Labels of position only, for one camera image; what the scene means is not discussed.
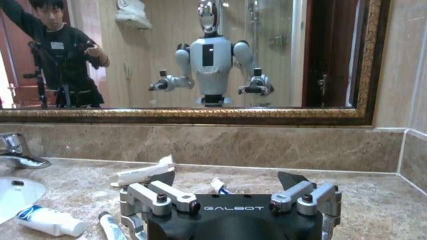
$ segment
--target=mirror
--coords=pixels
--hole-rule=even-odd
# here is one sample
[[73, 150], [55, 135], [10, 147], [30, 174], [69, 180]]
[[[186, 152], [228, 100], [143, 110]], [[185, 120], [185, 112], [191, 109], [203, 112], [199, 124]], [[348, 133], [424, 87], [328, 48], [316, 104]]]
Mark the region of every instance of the mirror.
[[[49, 2], [59, 16], [0, 1], [3, 109], [357, 107], [365, 17], [380, 0]], [[14, 4], [27, 15], [13, 23]]]

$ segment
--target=glass shower door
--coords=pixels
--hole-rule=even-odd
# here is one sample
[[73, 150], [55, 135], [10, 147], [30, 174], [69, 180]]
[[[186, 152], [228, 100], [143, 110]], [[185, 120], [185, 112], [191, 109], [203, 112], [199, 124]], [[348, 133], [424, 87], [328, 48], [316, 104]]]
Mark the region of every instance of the glass shower door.
[[293, 0], [245, 0], [245, 39], [274, 92], [244, 95], [246, 107], [286, 107], [292, 101], [290, 40]]

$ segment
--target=sink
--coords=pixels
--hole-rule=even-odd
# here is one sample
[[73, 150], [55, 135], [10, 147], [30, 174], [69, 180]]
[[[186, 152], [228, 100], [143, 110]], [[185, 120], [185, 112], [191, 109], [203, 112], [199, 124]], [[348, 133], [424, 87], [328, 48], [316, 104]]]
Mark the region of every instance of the sink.
[[45, 194], [45, 186], [31, 180], [0, 177], [0, 224], [14, 217]]

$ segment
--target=chrome faucet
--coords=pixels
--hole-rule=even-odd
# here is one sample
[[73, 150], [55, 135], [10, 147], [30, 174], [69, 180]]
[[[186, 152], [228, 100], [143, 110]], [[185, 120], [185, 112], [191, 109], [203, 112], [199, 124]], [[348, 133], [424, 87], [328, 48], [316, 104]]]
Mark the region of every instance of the chrome faucet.
[[0, 133], [5, 149], [0, 149], [0, 160], [14, 169], [42, 169], [51, 163], [41, 157], [31, 155], [25, 137], [19, 133]]

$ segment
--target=gold mirror frame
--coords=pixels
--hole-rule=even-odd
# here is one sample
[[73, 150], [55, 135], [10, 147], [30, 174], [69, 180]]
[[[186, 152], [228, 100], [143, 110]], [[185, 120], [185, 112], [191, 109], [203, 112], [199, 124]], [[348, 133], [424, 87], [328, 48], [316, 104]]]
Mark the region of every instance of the gold mirror frame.
[[0, 122], [214, 125], [370, 125], [389, 0], [364, 0], [356, 108], [134, 108], [0, 111]]

